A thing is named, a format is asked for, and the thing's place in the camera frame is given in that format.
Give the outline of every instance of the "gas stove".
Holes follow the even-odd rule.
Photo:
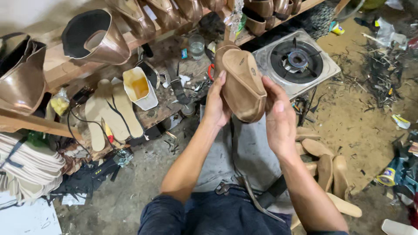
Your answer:
[[[281,85],[290,99],[341,71],[303,29],[252,54],[260,72]]]

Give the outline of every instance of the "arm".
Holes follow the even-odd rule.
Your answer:
[[[348,226],[324,190],[309,173],[296,150],[296,114],[282,87],[263,76],[268,93],[267,139],[279,159],[290,198],[306,231],[345,231]]]
[[[222,71],[209,89],[202,122],[161,183],[161,194],[170,195],[183,204],[196,185],[203,163],[219,130],[231,117],[231,110],[223,104],[220,97],[225,77],[226,72]]]

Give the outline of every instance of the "glass of water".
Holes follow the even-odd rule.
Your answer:
[[[205,48],[205,39],[199,34],[195,34],[189,38],[189,49],[191,56],[195,60],[199,60],[203,56]]]

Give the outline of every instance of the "concrete floor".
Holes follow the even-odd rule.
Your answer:
[[[358,48],[353,44],[353,38],[357,43],[364,40],[360,32],[365,28],[349,20],[342,26],[346,34],[340,38],[329,35],[319,40],[320,46],[330,55],[345,52],[346,48],[351,50],[350,47],[356,51]],[[361,58],[355,53],[350,56],[353,64],[340,66],[355,74],[359,71]],[[404,77],[413,77],[418,70],[404,73]],[[417,85],[412,82],[403,84],[401,91],[410,98],[398,102],[393,108],[395,113],[401,113],[412,123],[418,116],[415,108],[415,100],[418,100],[418,94],[414,92],[416,89]],[[409,224],[404,206],[390,205],[391,199],[386,197],[384,187],[368,184],[393,158],[390,142],[394,136],[400,136],[404,131],[396,129],[389,113],[378,110],[364,113],[366,107],[362,107],[359,99],[370,100],[372,103],[373,99],[359,87],[349,89],[346,84],[331,86],[324,82],[318,86],[317,95],[323,93],[327,94],[319,105],[319,112],[315,114],[318,121],[306,127],[317,130],[324,138],[323,142],[334,152],[342,146],[339,154],[348,157],[348,178],[353,195],[349,200],[363,211],[361,218],[345,216],[351,234],[384,234],[380,230],[384,219]],[[164,143],[164,140],[174,141],[168,135],[134,147],[134,159],[119,171],[116,181],[105,181],[84,206],[68,207],[54,202],[63,234],[135,234],[139,228],[142,208],[158,195],[158,187],[165,173],[186,147],[197,125],[198,119],[193,117],[184,119],[171,130],[180,139],[178,151],[174,155]],[[357,158],[350,158],[354,153]],[[364,170],[366,175],[360,173],[360,170]],[[293,233],[305,234],[305,231],[300,225]]]

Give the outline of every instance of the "workshop table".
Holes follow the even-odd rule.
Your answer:
[[[181,59],[181,49],[186,48],[187,43],[185,37],[173,35],[160,42],[152,44],[150,47],[154,53],[152,58],[145,58],[144,60],[149,62],[159,74],[168,76],[168,72],[165,66],[165,60],[169,60],[173,64],[173,68],[177,69],[177,62],[179,61],[179,74],[190,77],[190,82],[184,85],[184,93],[190,98],[191,102],[195,102],[207,94],[211,82],[207,76],[208,66],[210,65],[209,58],[204,55],[202,59],[195,60],[189,55],[185,59]],[[133,55],[132,58],[123,66],[109,66],[104,68],[94,75],[91,75],[83,81],[75,82],[71,86],[67,87],[68,92],[74,93],[81,87],[88,86],[95,88],[97,82],[101,79],[113,79],[114,77],[122,78],[122,73],[128,69],[134,67],[138,61],[138,56]],[[165,82],[165,77],[161,76],[161,83]],[[151,128],[160,121],[170,117],[171,115],[180,111],[183,105],[173,103],[176,100],[176,96],[171,89],[171,86],[166,89],[160,84],[158,90],[155,91],[158,99],[158,105],[152,109],[144,111],[137,105],[134,105],[135,113],[140,120],[144,130]],[[79,114],[78,117],[85,120],[84,115],[85,105],[80,105],[73,108],[75,114]],[[91,137],[88,126],[85,122],[77,121],[75,118],[70,120],[70,123],[76,123],[76,126],[81,133],[84,143],[82,143],[87,150],[92,154],[93,160],[97,160],[105,156],[112,150],[112,147],[106,142],[106,146],[103,150],[96,152],[93,151],[91,146]]]

